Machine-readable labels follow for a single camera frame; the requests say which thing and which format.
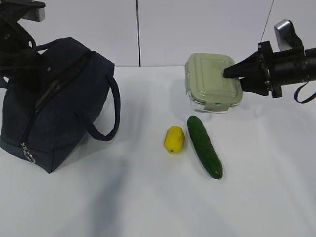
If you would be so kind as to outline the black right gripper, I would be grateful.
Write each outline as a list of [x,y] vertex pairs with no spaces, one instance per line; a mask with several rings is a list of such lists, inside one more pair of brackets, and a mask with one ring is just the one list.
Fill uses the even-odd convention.
[[269,41],[258,43],[258,51],[243,61],[227,67],[223,71],[225,78],[242,78],[240,84],[243,92],[282,97],[281,86],[277,84],[274,53]]

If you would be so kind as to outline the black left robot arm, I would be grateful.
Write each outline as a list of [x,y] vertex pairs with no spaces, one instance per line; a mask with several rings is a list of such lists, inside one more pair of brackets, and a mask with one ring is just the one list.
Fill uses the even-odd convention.
[[31,92],[41,88],[38,70],[43,58],[34,38],[18,21],[41,22],[45,19],[45,7],[38,0],[0,2],[0,75]]

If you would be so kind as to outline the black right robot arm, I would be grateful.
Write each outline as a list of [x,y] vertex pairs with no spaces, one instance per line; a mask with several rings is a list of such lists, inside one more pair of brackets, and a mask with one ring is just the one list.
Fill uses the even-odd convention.
[[258,50],[243,61],[223,71],[225,78],[239,78],[243,92],[262,96],[272,93],[282,97],[282,86],[316,80],[316,49],[294,49],[273,52],[269,41],[258,44]]

